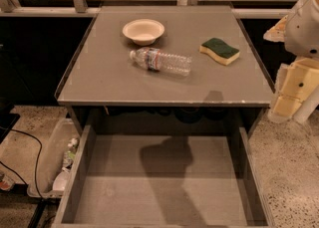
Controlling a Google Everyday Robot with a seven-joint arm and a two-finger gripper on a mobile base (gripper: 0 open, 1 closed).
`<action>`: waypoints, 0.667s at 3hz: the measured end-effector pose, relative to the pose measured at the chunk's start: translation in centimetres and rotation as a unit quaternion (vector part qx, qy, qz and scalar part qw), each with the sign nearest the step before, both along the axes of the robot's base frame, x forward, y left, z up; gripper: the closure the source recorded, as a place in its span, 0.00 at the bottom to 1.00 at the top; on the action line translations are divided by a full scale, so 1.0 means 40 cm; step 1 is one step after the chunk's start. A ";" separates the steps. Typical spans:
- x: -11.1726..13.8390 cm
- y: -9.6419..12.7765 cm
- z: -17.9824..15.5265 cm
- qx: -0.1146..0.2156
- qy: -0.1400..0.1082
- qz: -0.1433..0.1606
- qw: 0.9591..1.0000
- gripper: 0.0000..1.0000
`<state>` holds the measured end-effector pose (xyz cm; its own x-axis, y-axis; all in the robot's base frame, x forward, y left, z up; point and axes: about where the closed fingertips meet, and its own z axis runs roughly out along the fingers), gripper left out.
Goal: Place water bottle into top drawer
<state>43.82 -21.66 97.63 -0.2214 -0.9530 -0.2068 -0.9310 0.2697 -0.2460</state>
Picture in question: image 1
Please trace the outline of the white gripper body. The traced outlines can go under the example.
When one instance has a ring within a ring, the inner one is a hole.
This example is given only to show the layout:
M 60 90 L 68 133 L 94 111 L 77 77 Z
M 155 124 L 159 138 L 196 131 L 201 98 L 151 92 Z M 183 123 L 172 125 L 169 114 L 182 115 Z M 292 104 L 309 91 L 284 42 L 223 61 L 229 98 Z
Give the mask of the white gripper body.
M 318 59 L 297 57 L 291 65 L 282 64 L 277 73 L 268 118 L 277 123 L 294 119 L 301 105 L 318 86 Z

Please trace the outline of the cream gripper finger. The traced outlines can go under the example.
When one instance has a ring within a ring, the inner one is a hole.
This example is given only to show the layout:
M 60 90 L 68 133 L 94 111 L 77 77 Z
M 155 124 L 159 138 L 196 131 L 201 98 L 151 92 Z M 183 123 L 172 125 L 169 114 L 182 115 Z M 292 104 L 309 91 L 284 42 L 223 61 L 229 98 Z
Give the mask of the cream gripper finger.
M 263 39 L 270 42 L 284 42 L 286 22 L 287 15 L 285 15 L 273 27 L 267 30 L 263 35 Z

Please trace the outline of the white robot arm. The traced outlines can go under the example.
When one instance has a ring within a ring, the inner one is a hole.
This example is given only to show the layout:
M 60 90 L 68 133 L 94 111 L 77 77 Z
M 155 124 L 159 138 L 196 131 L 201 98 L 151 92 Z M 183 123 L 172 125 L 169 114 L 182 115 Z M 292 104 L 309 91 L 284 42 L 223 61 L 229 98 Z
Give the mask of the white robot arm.
M 268 118 L 303 123 L 319 104 L 319 0 L 298 0 L 263 38 L 283 42 L 285 50 L 296 56 L 277 72 Z

